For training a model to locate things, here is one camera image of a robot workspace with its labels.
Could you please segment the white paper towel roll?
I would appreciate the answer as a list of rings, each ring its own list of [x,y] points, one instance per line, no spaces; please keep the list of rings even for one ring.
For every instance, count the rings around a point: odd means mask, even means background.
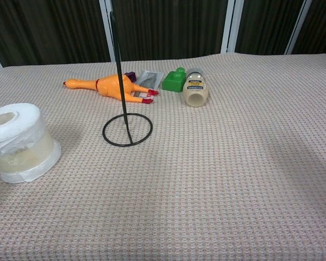
[[[32,182],[61,156],[40,109],[30,103],[0,107],[0,174],[7,183]]]

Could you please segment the green plastic toy block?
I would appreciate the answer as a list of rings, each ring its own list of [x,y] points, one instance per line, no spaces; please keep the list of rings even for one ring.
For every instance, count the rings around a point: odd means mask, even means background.
[[[171,71],[162,81],[162,89],[173,92],[182,92],[186,81],[186,72],[183,67],[178,67],[175,71]]]

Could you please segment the mayonnaise jar with blue label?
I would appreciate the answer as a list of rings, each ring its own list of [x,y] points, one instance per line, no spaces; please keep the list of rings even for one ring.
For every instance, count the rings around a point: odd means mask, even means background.
[[[203,106],[209,95],[209,87],[205,83],[203,74],[203,70],[197,67],[189,69],[186,73],[183,97],[191,107]]]

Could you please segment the silver foil packet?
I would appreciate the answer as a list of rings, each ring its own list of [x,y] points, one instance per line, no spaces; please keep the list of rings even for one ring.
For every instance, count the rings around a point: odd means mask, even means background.
[[[163,79],[163,76],[163,72],[144,70],[140,77],[137,79],[136,84],[148,89],[157,90]]]

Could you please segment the beige waffle-weave tablecloth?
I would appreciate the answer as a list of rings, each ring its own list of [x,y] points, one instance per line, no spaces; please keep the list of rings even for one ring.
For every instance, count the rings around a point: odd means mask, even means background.
[[[70,78],[113,63],[0,70],[0,107],[28,102],[62,155],[31,183],[0,178],[0,260],[326,260],[326,54],[129,61],[124,71],[203,70],[206,104],[161,91],[121,103]]]

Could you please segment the yellow rubber chicken toy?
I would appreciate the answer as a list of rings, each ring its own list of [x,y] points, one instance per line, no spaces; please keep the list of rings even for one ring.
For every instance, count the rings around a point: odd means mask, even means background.
[[[158,91],[141,87],[133,83],[128,76],[122,75],[122,82],[124,88],[124,99],[126,102],[144,103],[150,104],[153,102],[152,97],[159,94]],[[122,100],[120,83],[118,75],[114,74],[105,78],[96,80],[79,80],[79,79],[68,79],[63,82],[63,85],[69,89],[88,89],[97,91],[100,95]],[[149,94],[146,98],[132,96],[132,92],[144,92]]]

